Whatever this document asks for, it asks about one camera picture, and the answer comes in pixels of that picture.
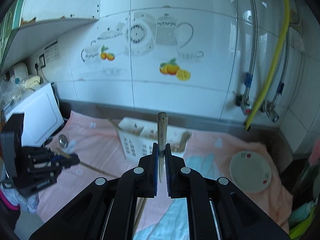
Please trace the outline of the wooden chopstick one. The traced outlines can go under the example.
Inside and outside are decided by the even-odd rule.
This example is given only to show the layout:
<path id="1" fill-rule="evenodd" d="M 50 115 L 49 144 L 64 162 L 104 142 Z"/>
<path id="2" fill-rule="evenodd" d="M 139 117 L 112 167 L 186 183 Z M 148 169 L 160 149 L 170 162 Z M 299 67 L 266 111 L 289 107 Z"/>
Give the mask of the wooden chopstick one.
<path id="1" fill-rule="evenodd" d="M 107 113 L 106 109 L 104 109 L 103 107 L 96 106 L 96 110 L 117 130 L 118 137 L 121 140 L 119 132 L 123 132 L 124 130 L 119 127 L 119 120 L 113 120 Z"/>

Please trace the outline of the wooden chopstick eight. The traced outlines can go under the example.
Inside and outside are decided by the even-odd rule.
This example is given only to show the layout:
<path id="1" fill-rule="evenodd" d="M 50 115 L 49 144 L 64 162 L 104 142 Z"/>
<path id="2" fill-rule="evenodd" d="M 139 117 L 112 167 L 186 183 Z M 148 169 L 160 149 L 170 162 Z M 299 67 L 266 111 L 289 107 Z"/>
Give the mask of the wooden chopstick eight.
<path id="1" fill-rule="evenodd" d="M 163 181 L 164 173 L 164 151 L 167 141 L 168 115 L 165 112 L 157 114 L 157 139 L 158 139 L 158 178 Z"/>

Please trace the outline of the wooden chopstick three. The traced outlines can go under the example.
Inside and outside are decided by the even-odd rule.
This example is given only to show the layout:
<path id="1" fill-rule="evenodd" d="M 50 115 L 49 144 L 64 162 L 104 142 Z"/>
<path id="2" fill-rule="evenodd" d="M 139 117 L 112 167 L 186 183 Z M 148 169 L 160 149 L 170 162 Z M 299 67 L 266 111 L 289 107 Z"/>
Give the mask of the wooden chopstick three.
<path id="1" fill-rule="evenodd" d="M 59 148 L 56 148 L 56 149 L 55 149 L 55 152 L 56 152 L 58 155 L 61 155 L 61 156 L 65 157 L 65 158 L 67 158 L 67 159 L 71 159 L 71 157 L 72 157 L 70 154 L 67 154 L 67 153 L 63 152 L 63 151 L 60 150 Z M 79 161 L 79 165 L 82 165 L 82 166 L 84 166 L 84 167 L 86 167 L 86 168 L 89 168 L 89 169 L 92 170 L 92 171 L 98 172 L 98 173 L 103 174 L 103 175 L 105 175 L 105 176 L 109 176 L 109 177 L 112 177 L 112 178 L 117 178 L 117 176 L 114 175 L 114 174 L 107 173 L 107 172 L 105 172 L 105 171 L 103 171 L 103 170 L 100 170 L 100 169 L 95 168 L 95 167 L 93 167 L 93 166 L 91 166 L 91 165 L 88 165 L 88 164 L 86 164 L 86 163 L 84 163 L 84 162 L 82 162 L 82 161 Z"/>

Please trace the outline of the wooden chopstick nine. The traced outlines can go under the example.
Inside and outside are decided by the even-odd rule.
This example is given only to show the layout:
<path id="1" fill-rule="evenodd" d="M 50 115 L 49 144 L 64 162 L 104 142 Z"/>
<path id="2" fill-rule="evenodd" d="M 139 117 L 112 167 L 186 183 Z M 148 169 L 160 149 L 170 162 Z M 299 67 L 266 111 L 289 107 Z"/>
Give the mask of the wooden chopstick nine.
<path id="1" fill-rule="evenodd" d="M 143 214 L 143 210 L 144 210 L 144 207 L 146 205 L 146 201 L 147 201 L 146 198 L 141 198 L 139 203 L 137 204 L 137 213 L 136 213 L 135 222 L 134 222 L 134 225 L 133 225 L 134 232 L 136 232 L 137 227 L 138 227 L 138 225 L 140 223 L 140 219 L 141 219 L 141 216 Z"/>

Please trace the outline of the wooden chopstick two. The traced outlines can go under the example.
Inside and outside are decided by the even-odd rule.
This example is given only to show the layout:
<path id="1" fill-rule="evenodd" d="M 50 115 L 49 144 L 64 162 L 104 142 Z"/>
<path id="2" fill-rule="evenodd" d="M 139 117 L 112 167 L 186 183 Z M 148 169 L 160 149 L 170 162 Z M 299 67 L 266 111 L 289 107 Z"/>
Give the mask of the wooden chopstick two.
<path id="1" fill-rule="evenodd" d="M 180 143 L 179 143 L 179 148 L 178 148 L 179 152 L 184 152 L 185 151 L 187 142 L 188 142 L 188 140 L 190 139 L 191 136 L 192 136 L 192 133 L 189 132 L 189 131 L 185 131 L 185 132 L 182 133 L 181 140 L 180 140 Z"/>

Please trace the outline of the metal slotted ladle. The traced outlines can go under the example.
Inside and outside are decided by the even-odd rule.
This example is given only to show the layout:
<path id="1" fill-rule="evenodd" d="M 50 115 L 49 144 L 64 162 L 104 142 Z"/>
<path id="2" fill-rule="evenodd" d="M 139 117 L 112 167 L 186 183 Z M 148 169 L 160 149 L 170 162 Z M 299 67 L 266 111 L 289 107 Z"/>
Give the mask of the metal slotted ladle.
<path id="1" fill-rule="evenodd" d="M 61 148 L 67 148 L 68 147 L 68 139 L 64 134 L 60 134 L 58 136 L 58 142 Z"/>

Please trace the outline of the pink towel with blue print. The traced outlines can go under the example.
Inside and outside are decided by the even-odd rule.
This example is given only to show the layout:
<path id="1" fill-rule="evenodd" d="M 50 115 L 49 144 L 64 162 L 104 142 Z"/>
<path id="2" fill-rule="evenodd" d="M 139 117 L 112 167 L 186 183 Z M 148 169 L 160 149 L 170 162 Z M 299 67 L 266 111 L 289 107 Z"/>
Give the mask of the pink towel with blue print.
<path id="1" fill-rule="evenodd" d="M 107 173 L 121 176 L 134 163 L 125 159 L 116 129 L 105 119 L 72 112 L 61 130 L 68 139 L 66 153 L 76 153 L 80 160 Z M 192 131 L 184 153 L 185 164 L 204 177 L 229 177 L 229 163 L 238 152 L 259 153 L 269 163 L 272 179 L 267 189 L 250 198 L 284 231 L 289 230 L 292 195 L 281 184 L 278 170 L 266 147 L 258 142 L 244 142 L 226 133 Z M 48 221 L 70 200 L 98 177 L 105 176 L 82 165 L 63 171 L 57 183 L 40 192 L 37 214 Z M 187 202 L 170 199 L 165 183 L 158 186 L 157 197 L 149 199 L 143 210 L 135 239 L 188 239 Z"/>

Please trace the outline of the white ceramic dish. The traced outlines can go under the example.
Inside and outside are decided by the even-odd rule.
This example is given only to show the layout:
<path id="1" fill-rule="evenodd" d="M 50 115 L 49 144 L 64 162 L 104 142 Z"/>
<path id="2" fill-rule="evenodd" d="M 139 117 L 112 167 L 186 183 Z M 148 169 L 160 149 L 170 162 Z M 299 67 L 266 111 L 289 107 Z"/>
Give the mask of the white ceramic dish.
<path id="1" fill-rule="evenodd" d="M 256 194 L 264 191 L 272 179 L 269 163 L 259 153 L 241 151 L 230 161 L 229 173 L 233 183 L 243 192 Z"/>

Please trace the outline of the white plastic utensil holder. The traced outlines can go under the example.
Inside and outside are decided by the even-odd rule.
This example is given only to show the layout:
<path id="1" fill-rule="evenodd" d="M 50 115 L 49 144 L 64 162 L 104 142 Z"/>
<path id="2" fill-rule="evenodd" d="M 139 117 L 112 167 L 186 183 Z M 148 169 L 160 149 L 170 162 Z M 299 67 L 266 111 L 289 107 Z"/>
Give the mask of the white plastic utensil holder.
<path id="1" fill-rule="evenodd" d="M 125 159 L 139 162 L 141 157 L 152 153 L 153 144 L 158 141 L 157 124 L 155 122 L 125 117 L 119 123 L 124 131 L 119 132 L 120 142 L 124 151 Z M 172 154 L 181 157 L 184 152 L 179 152 L 179 143 L 182 133 L 186 129 L 168 126 L 167 144 L 170 144 Z"/>

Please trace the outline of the green plastic rack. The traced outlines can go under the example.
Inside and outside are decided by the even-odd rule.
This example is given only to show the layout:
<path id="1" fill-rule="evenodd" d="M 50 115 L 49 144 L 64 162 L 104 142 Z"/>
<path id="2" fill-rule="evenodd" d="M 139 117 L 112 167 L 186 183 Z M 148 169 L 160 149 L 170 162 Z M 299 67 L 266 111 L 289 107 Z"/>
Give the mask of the green plastic rack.
<path id="1" fill-rule="evenodd" d="M 315 216 L 316 205 L 313 202 L 305 203 L 293 211 L 288 219 L 290 239 L 300 239 L 311 225 Z"/>

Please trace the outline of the pink bottle brush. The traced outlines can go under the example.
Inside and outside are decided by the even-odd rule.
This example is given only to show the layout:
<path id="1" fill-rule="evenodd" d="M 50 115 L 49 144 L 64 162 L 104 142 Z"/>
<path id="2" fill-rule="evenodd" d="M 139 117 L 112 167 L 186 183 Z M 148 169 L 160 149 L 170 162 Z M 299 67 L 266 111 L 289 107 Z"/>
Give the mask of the pink bottle brush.
<path id="1" fill-rule="evenodd" d="M 312 152 L 309 157 L 309 165 L 316 166 L 320 159 L 320 140 L 317 140 L 313 146 Z"/>

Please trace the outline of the red water valve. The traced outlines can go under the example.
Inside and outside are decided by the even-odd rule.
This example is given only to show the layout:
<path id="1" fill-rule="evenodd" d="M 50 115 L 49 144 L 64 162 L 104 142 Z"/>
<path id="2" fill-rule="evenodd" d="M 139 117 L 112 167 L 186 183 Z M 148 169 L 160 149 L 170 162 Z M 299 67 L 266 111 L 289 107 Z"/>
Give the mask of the red water valve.
<path id="1" fill-rule="evenodd" d="M 249 115 L 252 112 L 252 105 L 244 95 L 236 94 L 235 104 L 241 108 L 243 115 Z"/>

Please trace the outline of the chrome water valve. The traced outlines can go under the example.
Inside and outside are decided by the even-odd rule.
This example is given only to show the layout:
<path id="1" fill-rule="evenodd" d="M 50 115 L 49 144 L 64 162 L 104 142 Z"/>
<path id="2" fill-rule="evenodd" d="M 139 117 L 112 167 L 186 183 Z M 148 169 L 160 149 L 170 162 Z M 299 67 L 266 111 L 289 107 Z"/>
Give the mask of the chrome water valve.
<path id="1" fill-rule="evenodd" d="M 263 101 L 260 107 L 260 111 L 262 113 L 265 113 L 268 116 L 268 118 L 274 123 L 279 120 L 279 115 L 275 110 L 275 106 L 273 102 L 270 102 L 267 100 Z"/>

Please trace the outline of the wall power socket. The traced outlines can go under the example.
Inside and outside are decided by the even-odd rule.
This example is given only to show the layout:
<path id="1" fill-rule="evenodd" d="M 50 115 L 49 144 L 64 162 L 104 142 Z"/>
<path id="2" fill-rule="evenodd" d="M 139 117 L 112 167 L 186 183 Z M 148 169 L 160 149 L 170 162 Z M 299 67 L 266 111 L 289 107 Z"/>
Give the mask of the wall power socket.
<path id="1" fill-rule="evenodd" d="M 39 67 L 44 68 L 46 66 L 45 55 L 41 54 L 39 56 Z"/>

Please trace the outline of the green wall cabinet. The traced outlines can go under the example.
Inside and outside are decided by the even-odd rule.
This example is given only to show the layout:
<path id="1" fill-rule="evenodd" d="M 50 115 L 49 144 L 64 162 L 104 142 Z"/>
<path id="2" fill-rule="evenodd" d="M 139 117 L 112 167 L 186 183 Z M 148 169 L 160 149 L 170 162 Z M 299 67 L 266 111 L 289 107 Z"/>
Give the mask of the green wall cabinet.
<path id="1" fill-rule="evenodd" d="M 1 22 L 1 73 L 54 38 L 99 19 L 100 0 L 15 0 Z"/>

